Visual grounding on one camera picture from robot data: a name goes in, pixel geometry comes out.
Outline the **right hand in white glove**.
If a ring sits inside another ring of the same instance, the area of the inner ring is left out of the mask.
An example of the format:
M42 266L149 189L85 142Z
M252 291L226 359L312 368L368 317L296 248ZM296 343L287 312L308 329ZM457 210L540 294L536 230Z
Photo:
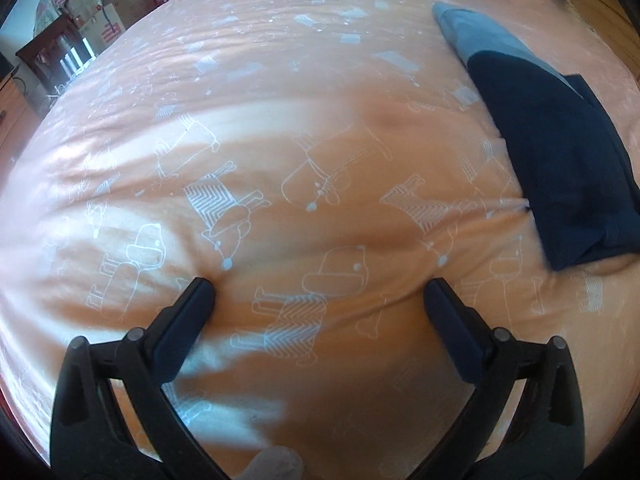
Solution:
M300 480L303 459L292 448L274 446L260 451L236 480Z

